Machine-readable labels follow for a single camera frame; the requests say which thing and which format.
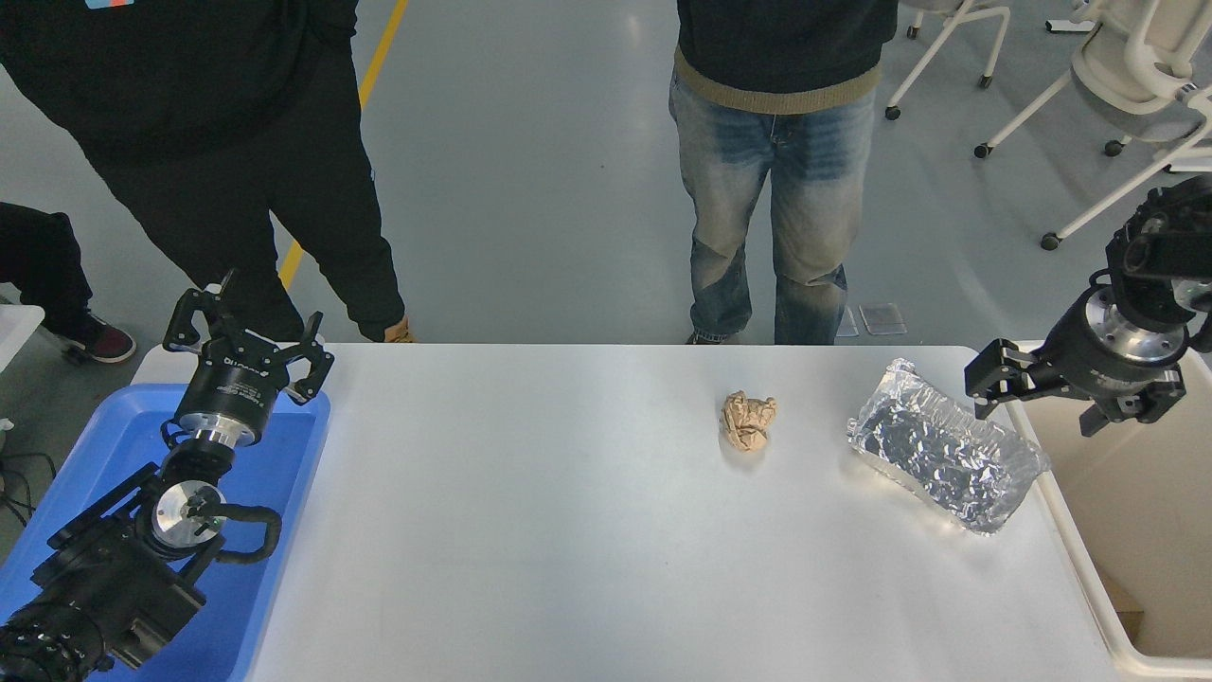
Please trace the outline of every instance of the gray floor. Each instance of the gray floor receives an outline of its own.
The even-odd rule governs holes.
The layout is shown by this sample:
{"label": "gray floor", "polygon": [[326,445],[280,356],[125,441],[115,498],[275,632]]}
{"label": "gray floor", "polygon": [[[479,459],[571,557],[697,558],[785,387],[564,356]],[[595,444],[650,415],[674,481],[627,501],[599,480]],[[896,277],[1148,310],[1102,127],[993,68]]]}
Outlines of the gray floor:
{"label": "gray floor", "polygon": [[[393,2],[362,2],[355,57],[365,70]],[[844,344],[957,344],[1041,337],[1105,264],[1103,246],[1143,197],[1133,193],[1044,252],[1057,229],[1143,167],[1150,150],[1100,155],[1117,133],[1077,96],[1058,96],[984,161],[972,147],[1067,68],[1080,36],[1050,35],[1068,0],[1013,4],[993,87],[976,87],[995,25],[961,27],[902,101],[876,120],[864,231],[847,260],[851,303],[897,303],[908,333]],[[885,51],[886,101],[939,30],[902,33]],[[366,109],[385,233],[422,340],[453,344],[676,344],[690,331],[693,212],[678,171],[667,86],[674,2],[412,0]],[[143,350],[188,286],[107,191],[73,141],[0,71],[0,196],[68,212],[95,309]],[[1147,187],[1171,184],[1160,176]],[[767,204],[749,253],[754,320],[744,344],[770,344],[773,275]],[[282,239],[282,252],[287,239]],[[292,288],[327,313],[330,340],[358,340],[314,263]],[[11,287],[0,294],[13,296]],[[124,367],[72,367],[35,336],[0,377],[7,452],[62,459],[88,415],[130,382]],[[423,386],[408,388],[424,391]],[[46,477],[34,465],[39,495]],[[19,528],[0,515],[0,556]]]}

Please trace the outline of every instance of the crumpled brown paper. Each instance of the crumpled brown paper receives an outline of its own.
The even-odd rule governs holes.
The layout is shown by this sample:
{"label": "crumpled brown paper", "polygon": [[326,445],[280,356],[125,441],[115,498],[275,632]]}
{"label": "crumpled brown paper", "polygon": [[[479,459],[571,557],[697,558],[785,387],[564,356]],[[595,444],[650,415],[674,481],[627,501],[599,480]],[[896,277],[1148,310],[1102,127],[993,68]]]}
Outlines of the crumpled brown paper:
{"label": "crumpled brown paper", "polygon": [[728,443],[742,453],[766,447],[766,429],[774,422],[778,403],[774,399],[755,401],[737,391],[724,401],[724,434]]}

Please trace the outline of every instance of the blue jeans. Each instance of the blue jeans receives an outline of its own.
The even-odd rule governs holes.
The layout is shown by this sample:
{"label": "blue jeans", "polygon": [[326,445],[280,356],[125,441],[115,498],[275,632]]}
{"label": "blue jeans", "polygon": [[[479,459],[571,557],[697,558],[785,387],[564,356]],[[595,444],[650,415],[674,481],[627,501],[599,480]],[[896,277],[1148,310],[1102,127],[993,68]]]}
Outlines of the blue jeans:
{"label": "blue jeans", "polygon": [[863,210],[875,93],[802,115],[751,114],[714,104],[674,74],[682,183],[694,202],[690,316],[721,340],[753,314],[745,235],[771,176],[774,343],[830,345],[846,306],[842,258]]}

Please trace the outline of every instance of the shoe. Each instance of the shoe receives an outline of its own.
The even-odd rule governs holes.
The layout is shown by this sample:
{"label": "shoe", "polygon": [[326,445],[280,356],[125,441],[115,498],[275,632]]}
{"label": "shoe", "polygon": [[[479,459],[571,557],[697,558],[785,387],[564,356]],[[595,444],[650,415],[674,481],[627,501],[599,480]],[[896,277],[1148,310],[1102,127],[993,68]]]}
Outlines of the shoe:
{"label": "shoe", "polygon": [[383,343],[384,344],[417,343],[417,337],[413,336],[412,329],[408,328],[408,315],[404,315],[404,319],[383,329]]}
{"label": "shoe", "polygon": [[91,311],[82,328],[73,334],[61,333],[68,345],[76,349],[91,361],[104,365],[118,365],[135,355],[135,338]]}
{"label": "shoe", "polygon": [[691,331],[690,332],[690,338],[686,339],[686,345],[687,346],[720,346],[724,343],[726,343],[726,340],[728,340],[731,338],[732,338],[732,336],[728,336],[728,337],[725,337],[725,338],[720,338],[719,340],[713,340],[710,338],[707,338],[705,336],[699,336],[697,331]]}

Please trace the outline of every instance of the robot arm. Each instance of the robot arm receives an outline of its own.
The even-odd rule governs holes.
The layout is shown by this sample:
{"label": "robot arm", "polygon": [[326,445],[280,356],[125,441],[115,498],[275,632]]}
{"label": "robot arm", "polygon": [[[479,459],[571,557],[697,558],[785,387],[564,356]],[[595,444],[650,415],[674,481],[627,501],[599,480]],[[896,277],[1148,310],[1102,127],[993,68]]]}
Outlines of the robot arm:
{"label": "robot arm", "polygon": [[1212,310],[1212,176],[1151,190],[1107,245],[1107,263],[1044,346],[997,338],[965,368],[979,419],[1014,400],[1085,400],[1088,437],[1126,419],[1153,424],[1185,395],[1178,361],[1212,351],[1212,315],[1187,328]]}
{"label": "robot arm", "polygon": [[[333,357],[316,340],[280,349],[227,311],[223,287],[187,291],[165,334],[170,351],[199,355],[198,371],[164,437],[161,465],[148,464],[48,540],[55,554],[34,571],[42,589],[0,627],[0,682],[76,682],[114,659],[136,669],[172,641],[206,603],[194,586],[212,562],[256,563],[273,555],[282,521],[268,508],[228,503],[219,480],[235,448],[261,440],[280,391],[303,405],[316,396]],[[210,339],[193,317],[202,313]],[[310,363],[291,383],[286,367]],[[259,523],[262,546],[223,549],[225,523]],[[172,566],[184,562],[179,569]]]}

